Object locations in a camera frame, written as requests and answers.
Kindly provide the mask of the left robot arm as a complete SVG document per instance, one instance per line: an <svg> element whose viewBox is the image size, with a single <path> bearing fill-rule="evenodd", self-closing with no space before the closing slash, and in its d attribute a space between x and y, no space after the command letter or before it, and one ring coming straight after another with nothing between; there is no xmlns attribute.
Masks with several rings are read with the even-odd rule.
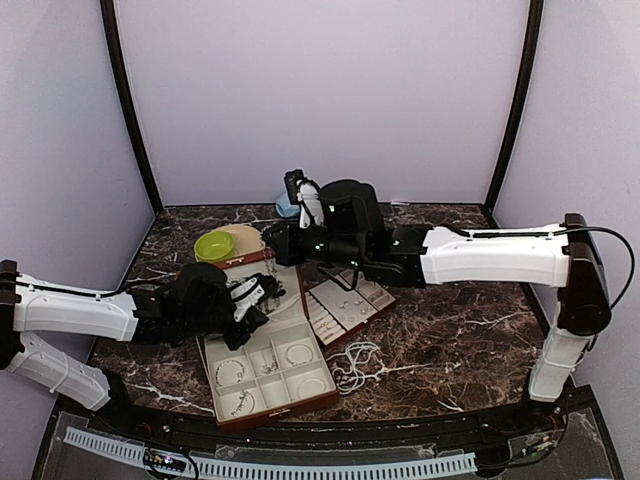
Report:
<svg viewBox="0 0 640 480"><path fill-rule="evenodd" d="M278 291L271 275L253 273L230 282L222 269L208 263L188 264L166 283L136 281L115 291L74 289L21 274L15 261L5 259L1 367L101 413L117 434L131 436L141 427L141 415L121 377L70 357L39 332L171 346L219 335L236 350L267 323L259 307Z"/></svg>

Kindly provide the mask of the white bangle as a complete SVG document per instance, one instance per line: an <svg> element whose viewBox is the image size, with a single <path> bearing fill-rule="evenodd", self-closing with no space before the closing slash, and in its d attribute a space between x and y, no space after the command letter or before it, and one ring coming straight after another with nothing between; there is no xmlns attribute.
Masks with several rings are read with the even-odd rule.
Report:
<svg viewBox="0 0 640 480"><path fill-rule="evenodd" d="M297 395L300 399L310 398L324 393L326 385L319 378L303 380L297 387Z"/></svg>

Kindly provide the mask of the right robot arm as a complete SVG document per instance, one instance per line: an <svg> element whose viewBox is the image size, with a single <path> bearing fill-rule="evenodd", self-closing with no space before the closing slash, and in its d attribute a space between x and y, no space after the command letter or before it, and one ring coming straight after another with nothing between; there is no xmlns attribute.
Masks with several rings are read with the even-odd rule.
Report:
<svg viewBox="0 0 640 480"><path fill-rule="evenodd" d="M422 288L463 281L528 283L554 288L557 309L541 355L529 375L528 397L510 413L521 434L549 416L565 382L589 346L611 322L604 265L593 242L596 227L568 213L563 222L520 229L385 225L375 189L356 180L323 187L302 171L285 176L297 221L267 228L262 239L278 264L307 262L326 274L351 269L355 279Z"/></svg>

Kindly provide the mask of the small red jewelry tray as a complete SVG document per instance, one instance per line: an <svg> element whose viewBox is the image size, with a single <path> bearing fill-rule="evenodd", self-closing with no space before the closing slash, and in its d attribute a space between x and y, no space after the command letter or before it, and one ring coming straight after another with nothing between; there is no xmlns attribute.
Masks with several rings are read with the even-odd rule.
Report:
<svg viewBox="0 0 640 480"><path fill-rule="evenodd" d="M346 291L325 280L305 293L308 319L322 347L329 347L362 330L395 303L383 286L358 274L357 285Z"/></svg>

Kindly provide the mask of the large red jewelry box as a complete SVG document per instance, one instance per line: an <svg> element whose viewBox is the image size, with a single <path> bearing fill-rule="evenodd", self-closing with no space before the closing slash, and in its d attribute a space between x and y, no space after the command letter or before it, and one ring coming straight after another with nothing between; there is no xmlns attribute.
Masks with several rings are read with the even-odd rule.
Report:
<svg viewBox="0 0 640 480"><path fill-rule="evenodd" d="M336 403L338 389L308 321L299 269L277 265L268 249L218 266L230 284L258 272L272 275L284 293L259 306L268 322L238 350L221 338L201 340L217 426L235 433ZM300 399L297 387L309 378L323 380L325 392Z"/></svg>

